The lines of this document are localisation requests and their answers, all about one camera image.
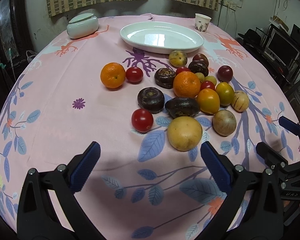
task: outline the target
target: oval plate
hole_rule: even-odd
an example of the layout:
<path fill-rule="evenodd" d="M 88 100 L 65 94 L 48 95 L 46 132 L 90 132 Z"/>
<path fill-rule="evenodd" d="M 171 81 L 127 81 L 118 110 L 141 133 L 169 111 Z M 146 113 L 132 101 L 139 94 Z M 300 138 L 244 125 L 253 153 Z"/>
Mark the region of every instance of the oval plate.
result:
<path fill-rule="evenodd" d="M 129 45 L 149 52 L 170 54 L 173 50 L 189 53 L 203 45 L 203 38 L 189 28 L 165 22 L 138 22 L 120 30 Z"/>

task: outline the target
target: white paper cup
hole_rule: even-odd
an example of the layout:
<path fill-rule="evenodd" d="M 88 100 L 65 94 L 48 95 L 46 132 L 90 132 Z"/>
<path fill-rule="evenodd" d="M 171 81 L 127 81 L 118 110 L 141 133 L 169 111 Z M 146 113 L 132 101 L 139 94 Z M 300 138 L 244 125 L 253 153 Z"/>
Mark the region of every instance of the white paper cup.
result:
<path fill-rule="evenodd" d="M 210 21 L 211 21 L 211 18 L 209 16 L 205 16 L 203 14 L 196 13 L 194 28 L 199 32 L 205 33 L 207 31 Z"/>

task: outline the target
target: monitor screen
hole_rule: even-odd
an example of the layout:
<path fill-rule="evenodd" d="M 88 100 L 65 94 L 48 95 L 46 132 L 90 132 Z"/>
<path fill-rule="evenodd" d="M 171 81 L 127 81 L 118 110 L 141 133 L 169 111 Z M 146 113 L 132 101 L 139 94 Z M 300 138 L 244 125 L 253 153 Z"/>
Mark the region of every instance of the monitor screen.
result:
<path fill-rule="evenodd" d="M 269 50 L 281 60 L 286 66 L 289 66 L 291 60 L 296 59 L 299 51 L 295 49 L 285 38 L 280 34 L 275 33 L 268 45 Z"/>

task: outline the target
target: floral tablecloth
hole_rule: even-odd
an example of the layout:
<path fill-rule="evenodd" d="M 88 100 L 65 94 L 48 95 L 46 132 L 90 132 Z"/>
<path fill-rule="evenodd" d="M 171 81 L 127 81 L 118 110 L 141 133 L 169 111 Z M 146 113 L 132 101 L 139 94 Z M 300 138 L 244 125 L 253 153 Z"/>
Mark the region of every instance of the floral tablecloth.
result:
<path fill-rule="evenodd" d="M 196 53 L 205 54 L 210 75 L 222 65 L 234 70 L 230 84 L 247 92 L 251 101 L 242 114 L 228 108 L 237 119 L 236 132 L 217 135 L 212 116 L 200 113 L 195 118 L 203 127 L 201 143 L 178 152 L 167 140 L 171 119 L 165 110 L 154 115 L 150 132 L 136 132 L 130 120 L 138 108 L 138 92 L 157 87 L 157 69 L 171 68 L 167 55 L 132 48 L 120 38 L 122 27 L 141 21 L 194 29 L 194 19 L 152 14 L 101 18 L 90 36 L 70 40 L 66 31 L 61 33 L 18 78 L 0 114 L 0 215 L 14 230 L 27 171 L 67 164 L 92 141 L 101 145 L 101 158 L 75 197 L 107 239 L 189 240 L 201 232 L 226 197 L 198 154 L 204 141 L 251 171 L 265 168 L 255 151 L 260 141 L 289 163 L 300 161 L 299 139 L 278 124 L 283 115 L 297 122 L 284 94 L 258 61 L 213 24 L 202 34 L 202 48 L 188 58 L 190 62 Z M 109 62 L 142 68 L 143 81 L 106 89 L 100 71 Z M 159 89 L 166 100 L 174 97 L 172 90 Z M 51 198 L 61 223 L 71 228 L 53 193 Z M 247 193 L 231 228 L 241 221 L 249 198 Z"/>

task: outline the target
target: black speaker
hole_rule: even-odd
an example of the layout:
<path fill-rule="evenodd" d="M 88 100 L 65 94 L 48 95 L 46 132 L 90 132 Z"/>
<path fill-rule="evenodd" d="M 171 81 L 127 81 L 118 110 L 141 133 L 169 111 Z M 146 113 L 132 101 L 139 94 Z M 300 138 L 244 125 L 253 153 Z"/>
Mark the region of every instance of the black speaker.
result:
<path fill-rule="evenodd" d="M 300 28 L 297 25 L 293 25 L 292 32 L 290 34 L 290 37 L 300 45 Z"/>

